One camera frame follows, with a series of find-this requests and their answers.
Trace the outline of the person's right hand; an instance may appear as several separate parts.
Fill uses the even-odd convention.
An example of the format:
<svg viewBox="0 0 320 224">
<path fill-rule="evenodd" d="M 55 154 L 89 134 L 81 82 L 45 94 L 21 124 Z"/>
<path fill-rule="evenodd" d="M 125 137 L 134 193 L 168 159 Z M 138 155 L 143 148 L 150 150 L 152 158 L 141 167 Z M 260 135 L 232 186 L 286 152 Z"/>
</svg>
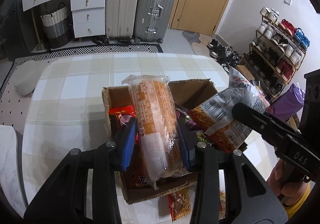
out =
<svg viewBox="0 0 320 224">
<path fill-rule="evenodd" d="M 304 194 L 304 183 L 293 182 L 281 184 L 280 179 L 283 177 L 284 172 L 284 162 L 279 159 L 276 166 L 271 171 L 269 178 L 267 179 L 267 184 L 276 196 L 284 195 L 287 200 L 284 202 L 287 205 L 295 203 Z"/>
</svg>

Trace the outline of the yellow sleeve forearm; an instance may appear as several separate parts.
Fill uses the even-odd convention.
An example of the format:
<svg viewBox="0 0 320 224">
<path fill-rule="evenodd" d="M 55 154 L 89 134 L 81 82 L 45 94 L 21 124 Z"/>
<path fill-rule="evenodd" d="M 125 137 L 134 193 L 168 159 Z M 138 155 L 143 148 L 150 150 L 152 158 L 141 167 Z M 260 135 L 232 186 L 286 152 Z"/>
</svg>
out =
<svg viewBox="0 0 320 224">
<path fill-rule="evenodd" d="M 304 183 L 305 188 L 304 190 L 304 194 L 293 204 L 287 205 L 287 204 L 283 204 L 286 213 L 287 213 L 287 217 L 288 219 L 290 219 L 292 216 L 294 216 L 294 214 L 299 210 L 299 208 L 302 206 L 302 204 L 304 203 L 304 201 L 308 198 L 308 195 L 310 194 L 311 188 L 310 188 L 310 183 Z"/>
</svg>

